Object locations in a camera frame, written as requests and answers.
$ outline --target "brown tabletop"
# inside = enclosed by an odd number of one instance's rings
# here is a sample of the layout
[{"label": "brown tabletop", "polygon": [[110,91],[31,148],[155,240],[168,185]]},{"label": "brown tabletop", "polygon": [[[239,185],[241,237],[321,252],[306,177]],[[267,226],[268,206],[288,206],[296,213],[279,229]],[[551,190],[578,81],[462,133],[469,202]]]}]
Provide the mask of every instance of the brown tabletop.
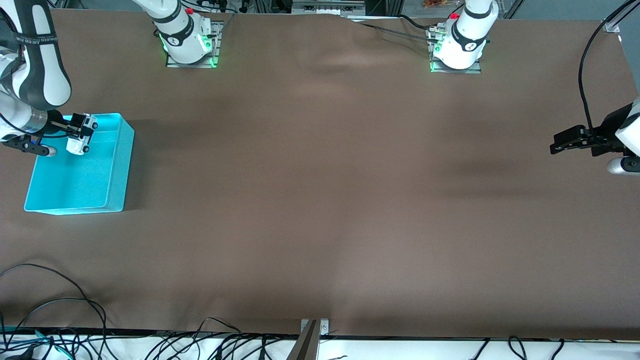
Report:
[{"label": "brown tabletop", "polygon": [[[640,337],[639,179],[548,149],[585,121],[596,22],[500,20],[473,76],[331,15],[235,16],[217,69],[165,68],[144,13],[54,20],[74,87],[61,111],[136,131],[125,211],[26,213],[33,157],[0,149],[0,264],[73,277],[110,327],[296,332],[317,316],[337,334]],[[616,35],[585,83],[597,124],[636,97]],[[21,269],[0,309],[15,323],[75,294]],[[28,324],[99,326],[78,303]]]}]

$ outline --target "turquoise plastic bin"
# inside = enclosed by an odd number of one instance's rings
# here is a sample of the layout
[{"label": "turquoise plastic bin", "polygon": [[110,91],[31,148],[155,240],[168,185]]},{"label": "turquoise plastic bin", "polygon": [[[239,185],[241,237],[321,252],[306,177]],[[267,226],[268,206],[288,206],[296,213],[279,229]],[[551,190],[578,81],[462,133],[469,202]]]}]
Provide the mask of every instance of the turquoise plastic bin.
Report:
[{"label": "turquoise plastic bin", "polygon": [[119,113],[94,117],[98,128],[84,155],[69,153],[67,138],[43,140],[58,153],[50,158],[36,157],[26,211],[71,215],[124,209],[134,131]]}]

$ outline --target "table surface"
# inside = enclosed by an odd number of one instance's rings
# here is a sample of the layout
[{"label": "table surface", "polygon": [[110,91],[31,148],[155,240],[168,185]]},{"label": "table surface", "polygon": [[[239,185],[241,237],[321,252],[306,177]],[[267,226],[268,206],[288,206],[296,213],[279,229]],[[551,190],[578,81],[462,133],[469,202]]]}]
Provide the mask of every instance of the table surface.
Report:
[{"label": "table surface", "polygon": [[[33,158],[2,149],[0,264],[71,276],[110,327],[640,336],[638,179],[609,175],[610,156],[548,153],[584,123],[595,22],[498,21],[472,76],[331,15],[235,16],[217,69],[165,68],[144,13],[54,20],[74,87],[61,111],[120,112],[136,131],[125,211],[26,213]],[[636,97],[616,35],[595,40],[585,84],[598,123]],[[0,308],[15,323],[75,294],[21,269]],[[78,303],[28,324],[99,326]]]}]

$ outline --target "blue container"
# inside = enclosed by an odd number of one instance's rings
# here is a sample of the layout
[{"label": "blue container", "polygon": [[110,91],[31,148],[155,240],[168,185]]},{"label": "blue container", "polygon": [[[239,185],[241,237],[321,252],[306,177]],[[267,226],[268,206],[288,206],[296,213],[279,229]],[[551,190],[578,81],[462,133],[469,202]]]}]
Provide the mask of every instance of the blue container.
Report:
[{"label": "blue container", "polygon": [[98,128],[84,155],[65,150],[67,138],[43,141],[58,153],[50,158],[36,157],[26,211],[71,215],[124,209],[134,131],[119,113],[94,117]]}]

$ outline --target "grey floor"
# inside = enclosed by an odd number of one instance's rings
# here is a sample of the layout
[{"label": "grey floor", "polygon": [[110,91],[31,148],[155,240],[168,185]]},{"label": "grey floor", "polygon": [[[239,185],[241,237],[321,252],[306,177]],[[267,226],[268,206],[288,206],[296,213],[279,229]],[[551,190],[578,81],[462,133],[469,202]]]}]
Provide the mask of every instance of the grey floor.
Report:
[{"label": "grey floor", "polygon": [[[100,10],[140,10],[131,0],[68,0],[70,7],[80,8],[82,2],[87,8]],[[415,12],[416,1],[405,0],[406,11]],[[514,19],[539,20],[602,20],[623,0],[525,0]],[[640,89],[640,8],[631,13],[621,24],[622,45],[627,61],[634,73],[636,85]]]}]

